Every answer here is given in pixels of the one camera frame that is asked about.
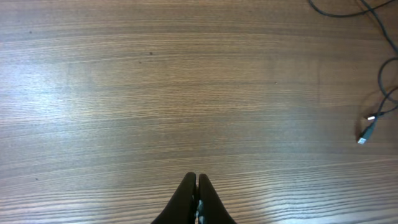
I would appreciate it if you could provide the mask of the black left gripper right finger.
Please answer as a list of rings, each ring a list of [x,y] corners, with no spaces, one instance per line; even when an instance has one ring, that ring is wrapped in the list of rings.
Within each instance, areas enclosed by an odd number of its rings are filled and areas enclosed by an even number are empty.
[[[206,174],[199,175],[197,218],[199,224],[236,224]]]

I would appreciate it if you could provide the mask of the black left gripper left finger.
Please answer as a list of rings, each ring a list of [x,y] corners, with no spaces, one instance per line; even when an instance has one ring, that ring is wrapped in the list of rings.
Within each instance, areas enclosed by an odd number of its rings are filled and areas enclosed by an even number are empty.
[[[193,224],[197,212],[196,174],[188,172],[152,224]]]

